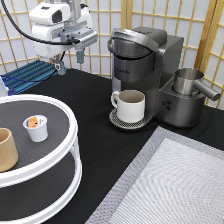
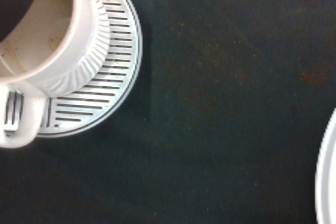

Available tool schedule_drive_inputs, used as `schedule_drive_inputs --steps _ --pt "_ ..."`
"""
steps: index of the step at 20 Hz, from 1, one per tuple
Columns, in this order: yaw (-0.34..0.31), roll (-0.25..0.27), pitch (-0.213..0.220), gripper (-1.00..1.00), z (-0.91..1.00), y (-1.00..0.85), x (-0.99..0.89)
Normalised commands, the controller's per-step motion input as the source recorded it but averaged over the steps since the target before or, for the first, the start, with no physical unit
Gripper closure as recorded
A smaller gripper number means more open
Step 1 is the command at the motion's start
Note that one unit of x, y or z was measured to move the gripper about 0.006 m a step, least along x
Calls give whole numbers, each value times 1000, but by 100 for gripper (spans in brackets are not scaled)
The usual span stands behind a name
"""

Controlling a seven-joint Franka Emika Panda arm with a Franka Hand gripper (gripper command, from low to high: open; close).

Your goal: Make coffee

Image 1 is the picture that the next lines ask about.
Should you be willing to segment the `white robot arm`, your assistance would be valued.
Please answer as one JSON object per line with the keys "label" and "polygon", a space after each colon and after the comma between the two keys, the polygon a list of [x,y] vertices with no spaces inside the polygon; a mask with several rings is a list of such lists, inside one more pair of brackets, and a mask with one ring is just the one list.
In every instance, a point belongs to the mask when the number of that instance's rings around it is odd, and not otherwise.
{"label": "white robot arm", "polygon": [[64,62],[59,58],[67,50],[76,50],[77,62],[84,63],[84,50],[98,38],[93,29],[89,7],[80,0],[43,0],[30,13],[32,36],[36,53],[51,59],[59,75],[65,74]]}

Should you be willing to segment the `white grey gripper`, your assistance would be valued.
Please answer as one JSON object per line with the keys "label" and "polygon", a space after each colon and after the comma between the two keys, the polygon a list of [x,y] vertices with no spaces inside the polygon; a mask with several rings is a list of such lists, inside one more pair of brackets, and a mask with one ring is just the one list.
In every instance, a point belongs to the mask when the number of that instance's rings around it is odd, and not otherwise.
{"label": "white grey gripper", "polygon": [[[66,22],[52,26],[34,24],[32,35],[44,41],[59,42],[59,45],[35,42],[35,50],[39,56],[53,58],[74,47],[79,64],[84,63],[84,49],[95,43],[98,38],[97,32],[93,30],[92,18],[89,13],[82,15],[75,25]],[[63,61],[56,63],[55,68],[59,75],[66,73]]]}

